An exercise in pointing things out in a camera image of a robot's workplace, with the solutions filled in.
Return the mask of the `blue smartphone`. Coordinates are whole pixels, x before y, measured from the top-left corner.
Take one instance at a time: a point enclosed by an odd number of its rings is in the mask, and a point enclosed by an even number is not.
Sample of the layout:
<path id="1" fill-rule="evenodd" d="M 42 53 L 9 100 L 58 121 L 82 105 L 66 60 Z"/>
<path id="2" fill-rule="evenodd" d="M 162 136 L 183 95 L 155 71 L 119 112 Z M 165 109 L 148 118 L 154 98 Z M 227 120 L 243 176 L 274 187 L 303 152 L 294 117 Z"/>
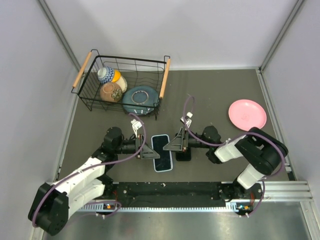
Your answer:
<path id="1" fill-rule="evenodd" d="M 186 151 L 177 151 L 175 153 L 175 159 L 178 162 L 189 162 L 192 159 L 192 151 L 187 149 Z"/>

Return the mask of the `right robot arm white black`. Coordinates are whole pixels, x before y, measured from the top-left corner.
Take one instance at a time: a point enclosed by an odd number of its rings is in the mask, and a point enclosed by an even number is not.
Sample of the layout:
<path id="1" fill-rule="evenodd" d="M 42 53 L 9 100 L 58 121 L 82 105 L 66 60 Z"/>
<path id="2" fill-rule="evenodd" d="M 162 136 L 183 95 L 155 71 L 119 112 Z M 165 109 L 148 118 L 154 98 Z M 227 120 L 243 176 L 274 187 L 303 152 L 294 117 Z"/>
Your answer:
<path id="1" fill-rule="evenodd" d="M 279 172 L 288 155 L 288 148 L 263 130 L 252 127 L 244 135 L 221 141 L 218 130 L 210 125 L 202 134 L 181 127 L 173 140 L 163 150 L 175 152 L 183 161 L 191 159 L 191 149 L 207 149 L 206 157 L 213 164 L 223 164 L 233 159 L 245 158 L 247 167 L 231 184 L 221 184 L 219 196 L 226 202 L 233 199 L 253 198 L 252 187 L 260 180 Z"/>

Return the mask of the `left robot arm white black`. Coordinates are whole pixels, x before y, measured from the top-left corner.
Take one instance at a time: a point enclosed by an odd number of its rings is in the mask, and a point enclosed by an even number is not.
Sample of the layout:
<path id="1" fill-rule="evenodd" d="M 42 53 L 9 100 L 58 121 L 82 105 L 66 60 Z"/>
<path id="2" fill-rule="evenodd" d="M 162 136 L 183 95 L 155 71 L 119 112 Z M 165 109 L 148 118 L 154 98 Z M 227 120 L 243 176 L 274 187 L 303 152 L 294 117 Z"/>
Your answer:
<path id="1" fill-rule="evenodd" d="M 59 181 L 45 182 L 38 188 L 27 216 L 32 225 L 55 236 L 80 208 L 98 197 L 109 198 L 114 187 L 103 176 L 121 162 L 121 154 L 130 159 L 160 158 L 143 134 L 126 139 L 119 127 L 109 128 L 101 146 L 82 166 Z"/>

